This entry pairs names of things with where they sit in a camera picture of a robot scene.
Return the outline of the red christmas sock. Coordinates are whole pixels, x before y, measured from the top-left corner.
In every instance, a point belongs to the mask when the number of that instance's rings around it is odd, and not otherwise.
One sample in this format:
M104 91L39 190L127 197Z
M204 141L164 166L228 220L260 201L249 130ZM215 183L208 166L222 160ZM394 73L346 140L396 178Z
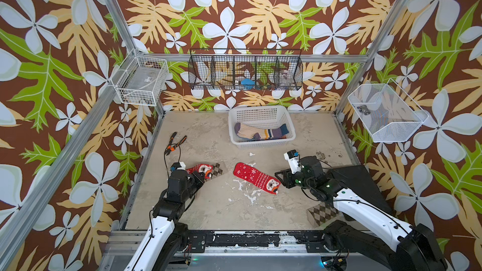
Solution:
M200 173L204 176L205 180L211 179L212 173L213 173L213 166L210 164L197 164L192 168L188 168L187 173L189 174Z
M258 169L244 163L237 163L233 174L240 179L243 179L253 184L258 189L270 194L278 194L278 189L281 182L268 174L260 172Z

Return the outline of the beige purple striped sock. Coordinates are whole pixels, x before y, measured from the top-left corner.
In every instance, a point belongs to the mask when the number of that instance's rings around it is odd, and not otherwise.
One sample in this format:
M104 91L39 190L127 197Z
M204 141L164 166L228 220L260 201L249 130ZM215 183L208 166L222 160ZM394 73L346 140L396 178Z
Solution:
M289 134L286 124L275 129L261 129L237 122L235 123L234 131L238 137L254 141L282 139Z

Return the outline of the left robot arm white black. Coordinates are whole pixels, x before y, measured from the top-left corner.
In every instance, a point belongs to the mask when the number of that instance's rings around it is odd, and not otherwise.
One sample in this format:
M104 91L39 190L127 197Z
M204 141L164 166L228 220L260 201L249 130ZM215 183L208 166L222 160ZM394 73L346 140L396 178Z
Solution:
M179 220L186 202L195 197L204 182L205 174L198 171L171 172L168 187L149 213L149 228L126 270L166 270L175 253L187 246L188 226Z

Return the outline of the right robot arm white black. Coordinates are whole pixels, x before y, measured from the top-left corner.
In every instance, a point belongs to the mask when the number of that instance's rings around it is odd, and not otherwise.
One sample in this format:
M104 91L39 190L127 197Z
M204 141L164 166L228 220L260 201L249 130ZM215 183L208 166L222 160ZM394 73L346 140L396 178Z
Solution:
M275 174L281 184L311 193L316 201L360 223L368 233L341 220L329 224L321 236L329 252L360 253L390 270L446 270L448 263L434 233L391 215L388 204L362 165L323 168L315 156L301 158L295 150L284 154L288 170Z

